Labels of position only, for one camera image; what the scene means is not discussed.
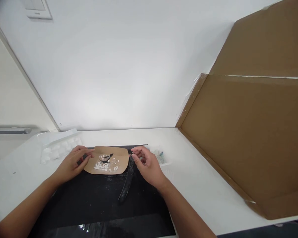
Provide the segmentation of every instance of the white table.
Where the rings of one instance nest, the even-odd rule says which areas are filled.
[[[85,131],[80,137],[87,147],[160,147],[172,161],[163,172],[216,235],[298,219],[269,221],[253,212],[177,128]],[[0,221],[58,167],[60,161],[40,164],[40,155],[33,136],[0,160]]]

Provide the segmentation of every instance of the black object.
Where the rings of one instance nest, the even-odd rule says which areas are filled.
[[[118,146],[130,149],[135,146]],[[82,171],[50,199],[29,237],[162,237],[175,235],[168,208],[138,169],[122,204],[118,198],[128,175]]]
[[[134,167],[135,167],[135,162],[134,162],[133,158],[131,157],[132,154],[133,153],[131,153],[130,157],[129,157],[129,168],[128,168],[127,178],[126,178],[124,187],[122,189],[122,193],[120,194],[120,196],[118,198],[118,202],[120,204],[124,202],[124,200],[125,200],[125,198],[128,194],[130,184],[131,184],[131,181],[132,181],[132,178],[133,178],[133,171],[134,171]]]
[[[100,160],[100,162],[102,162],[102,164],[103,164],[103,163],[108,163],[109,160],[110,160],[110,158],[111,158],[113,155],[114,155],[114,154],[110,154],[110,156],[106,156],[106,157],[104,157],[104,158],[107,158],[107,160]]]

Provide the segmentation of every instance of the clear plastic packaging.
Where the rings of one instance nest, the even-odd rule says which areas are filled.
[[[41,144],[41,164],[64,159],[77,145],[82,145],[79,132],[74,128],[65,132],[57,129],[37,135]]]

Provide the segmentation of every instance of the cardboard flap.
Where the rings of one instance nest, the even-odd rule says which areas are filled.
[[[238,20],[210,74],[298,77],[298,0]]]
[[[265,217],[298,215],[298,79],[209,75],[181,129]]]

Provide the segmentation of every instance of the light switch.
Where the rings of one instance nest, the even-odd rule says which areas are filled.
[[[28,10],[45,10],[42,0],[22,0],[22,2],[25,8]]]
[[[52,19],[46,0],[21,0],[28,18]]]

